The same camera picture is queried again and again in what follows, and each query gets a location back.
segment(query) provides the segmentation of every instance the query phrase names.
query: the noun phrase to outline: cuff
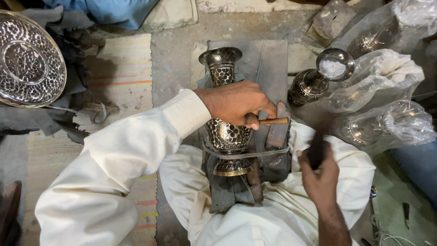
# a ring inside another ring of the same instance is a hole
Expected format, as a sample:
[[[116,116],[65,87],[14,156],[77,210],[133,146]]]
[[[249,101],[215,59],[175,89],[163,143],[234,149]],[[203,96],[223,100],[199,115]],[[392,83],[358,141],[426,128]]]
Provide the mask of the cuff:
[[[188,89],[181,89],[161,109],[181,138],[186,138],[211,119],[211,114],[202,100],[194,91]]]

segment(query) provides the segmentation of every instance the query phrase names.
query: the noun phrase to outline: white sleeve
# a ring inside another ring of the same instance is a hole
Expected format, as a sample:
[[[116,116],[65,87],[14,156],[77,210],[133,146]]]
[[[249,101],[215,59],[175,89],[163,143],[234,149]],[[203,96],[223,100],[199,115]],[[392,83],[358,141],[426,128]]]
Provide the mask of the white sleeve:
[[[130,244],[138,213],[125,196],[143,174],[158,170],[182,139],[211,118],[191,90],[159,108],[85,138],[82,153],[39,198],[41,245]]]

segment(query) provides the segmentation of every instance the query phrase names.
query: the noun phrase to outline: man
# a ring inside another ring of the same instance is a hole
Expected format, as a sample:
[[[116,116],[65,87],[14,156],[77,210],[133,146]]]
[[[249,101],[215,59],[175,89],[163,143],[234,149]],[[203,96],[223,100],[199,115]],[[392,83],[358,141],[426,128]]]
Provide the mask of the man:
[[[325,159],[313,173],[298,150],[308,147],[314,130],[295,122],[288,178],[265,183],[261,205],[236,204],[226,214],[209,213],[202,152],[180,143],[211,118],[257,130],[261,109],[276,117],[276,106],[250,81],[185,89],[161,107],[87,137],[79,157],[37,203],[41,245],[130,245],[138,212],[125,196],[138,177],[158,168],[166,198],[192,245],[351,245],[348,229],[368,201],[374,166],[365,153],[327,137]]]

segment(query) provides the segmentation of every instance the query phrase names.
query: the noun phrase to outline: hand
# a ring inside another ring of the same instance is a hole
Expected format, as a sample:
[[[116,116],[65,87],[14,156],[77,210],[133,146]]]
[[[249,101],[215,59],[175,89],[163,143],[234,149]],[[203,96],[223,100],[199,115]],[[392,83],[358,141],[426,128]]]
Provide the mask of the hand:
[[[334,161],[331,146],[328,142],[324,142],[324,159],[320,164],[320,169],[316,171],[318,173],[315,173],[309,165],[307,150],[303,153],[297,151],[305,191],[319,213],[337,210],[336,194],[340,169]]]
[[[243,80],[215,88],[195,89],[212,118],[258,130],[260,110],[268,113],[268,119],[277,118],[276,105],[261,91],[258,84]]]

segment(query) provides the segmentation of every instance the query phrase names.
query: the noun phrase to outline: man's right hand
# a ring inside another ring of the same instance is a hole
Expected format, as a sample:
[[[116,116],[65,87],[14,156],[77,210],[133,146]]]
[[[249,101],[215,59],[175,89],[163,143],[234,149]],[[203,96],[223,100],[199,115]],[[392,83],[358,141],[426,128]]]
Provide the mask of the man's right hand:
[[[276,105],[262,92],[259,84],[243,80],[224,86],[195,89],[212,118],[258,130],[260,110],[268,113],[268,119],[277,118]]]

